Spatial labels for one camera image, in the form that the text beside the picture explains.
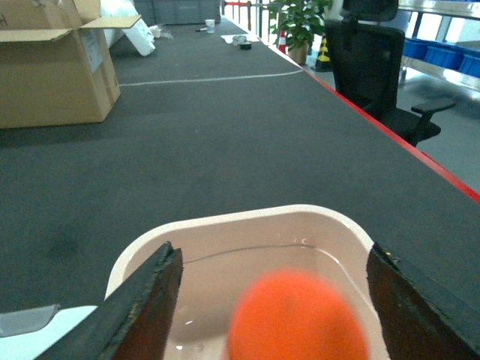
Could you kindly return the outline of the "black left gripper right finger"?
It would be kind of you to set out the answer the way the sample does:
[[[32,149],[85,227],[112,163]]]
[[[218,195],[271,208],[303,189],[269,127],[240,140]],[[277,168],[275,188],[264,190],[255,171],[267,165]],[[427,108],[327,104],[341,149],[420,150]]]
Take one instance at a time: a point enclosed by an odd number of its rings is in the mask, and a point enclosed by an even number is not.
[[[378,244],[368,256],[367,282],[391,359],[479,358],[479,351],[455,334]]]

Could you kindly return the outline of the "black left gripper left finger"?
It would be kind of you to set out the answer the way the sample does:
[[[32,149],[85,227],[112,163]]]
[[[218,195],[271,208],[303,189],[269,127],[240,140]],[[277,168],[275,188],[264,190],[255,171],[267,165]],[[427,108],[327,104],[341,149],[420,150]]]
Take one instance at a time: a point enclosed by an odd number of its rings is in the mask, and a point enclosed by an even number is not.
[[[182,281],[182,250],[162,244],[39,359],[162,359]]]

